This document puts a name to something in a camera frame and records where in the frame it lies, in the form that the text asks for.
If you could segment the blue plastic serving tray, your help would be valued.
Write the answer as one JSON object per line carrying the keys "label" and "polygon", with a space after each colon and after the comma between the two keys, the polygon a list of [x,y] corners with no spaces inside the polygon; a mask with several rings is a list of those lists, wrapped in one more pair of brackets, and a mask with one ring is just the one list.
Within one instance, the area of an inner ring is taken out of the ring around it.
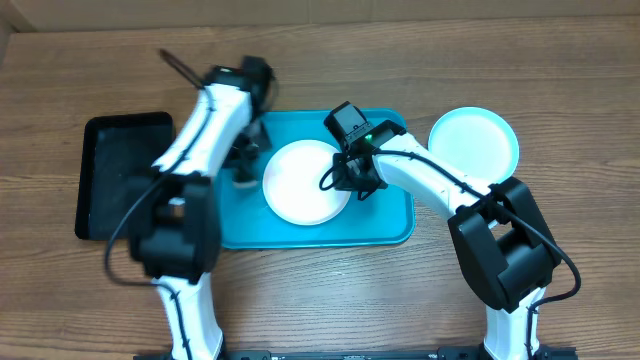
{"label": "blue plastic serving tray", "polygon": [[[323,125],[327,110],[269,112],[263,124],[272,148],[261,152],[253,163],[254,173],[264,174],[269,160],[280,148],[299,140],[318,140],[337,147]],[[313,226],[295,225],[269,207],[262,185],[239,188],[232,172],[222,169],[215,185],[220,211],[222,246],[233,250],[293,249],[349,246],[379,246],[404,242],[415,228],[414,199],[390,186],[360,201],[352,193],[334,218]]]}

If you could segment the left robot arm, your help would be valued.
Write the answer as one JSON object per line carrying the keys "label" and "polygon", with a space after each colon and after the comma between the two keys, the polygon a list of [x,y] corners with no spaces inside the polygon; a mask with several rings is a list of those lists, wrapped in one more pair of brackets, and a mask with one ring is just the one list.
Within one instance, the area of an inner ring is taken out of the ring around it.
{"label": "left robot arm", "polygon": [[224,335],[213,305],[212,271],[221,250],[214,180],[259,149],[271,75],[214,75],[196,82],[194,109],[150,176],[131,181],[134,202],[122,223],[131,257],[161,298],[170,359],[219,359]]}

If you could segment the white plate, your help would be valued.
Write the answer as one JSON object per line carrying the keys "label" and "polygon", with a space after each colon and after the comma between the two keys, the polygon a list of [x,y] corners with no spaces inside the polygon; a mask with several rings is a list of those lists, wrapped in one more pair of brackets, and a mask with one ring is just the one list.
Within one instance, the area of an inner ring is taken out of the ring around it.
{"label": "white plate", "polygon": [[350,193],[320,189],[322,176],[338,150],[318,140],[299,140],[279,149],[269,160],[262,188],[267,204],[283,220],[314,226],[336,217]]}

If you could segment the light blue plate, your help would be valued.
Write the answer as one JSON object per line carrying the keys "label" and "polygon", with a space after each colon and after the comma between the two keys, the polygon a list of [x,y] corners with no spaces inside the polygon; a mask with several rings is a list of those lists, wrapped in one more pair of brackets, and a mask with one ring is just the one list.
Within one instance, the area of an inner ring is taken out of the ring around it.
{"label": "light blue plate", "polygon": [[434,124],[428,150],[474,178],[501,183],[518,166],[520,147],[512,127],[497,113],[480,107],[461,107]]}

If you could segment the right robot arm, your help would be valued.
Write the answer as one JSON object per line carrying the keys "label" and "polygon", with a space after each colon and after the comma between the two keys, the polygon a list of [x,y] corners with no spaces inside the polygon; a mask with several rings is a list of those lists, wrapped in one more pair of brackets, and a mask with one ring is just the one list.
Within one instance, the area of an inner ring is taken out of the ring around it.
{"label": "right robot arm", "polygon": [[406,131],[339,135],[332,188],[360,197],[399,187],[446,220],[462,275],[487,307],[480,356],[540,359],[538,309],[565,255],[529,188],[469,176]]}

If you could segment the black rectangular tray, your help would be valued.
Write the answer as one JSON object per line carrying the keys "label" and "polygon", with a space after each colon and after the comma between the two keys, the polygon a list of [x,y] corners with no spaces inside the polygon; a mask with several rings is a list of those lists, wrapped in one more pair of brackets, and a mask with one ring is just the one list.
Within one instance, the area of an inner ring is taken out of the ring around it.
{"label": "black rectangular tray", "polygon": [[130,208],[128,178],[148,170],[175,138],[172,117],[149,112],[95,117],[84,129],[75,235],[107,240]]}

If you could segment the green and pink sponge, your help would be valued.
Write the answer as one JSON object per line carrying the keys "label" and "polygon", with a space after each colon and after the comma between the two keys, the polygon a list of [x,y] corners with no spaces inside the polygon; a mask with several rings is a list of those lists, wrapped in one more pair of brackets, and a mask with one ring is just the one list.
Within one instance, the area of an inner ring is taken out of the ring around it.
{"label": "green and pink sponge", "polygon": [[232,172],[232,184],[238,189],[247,189],[255,187],[258,179],[250,171],[235,169]]}

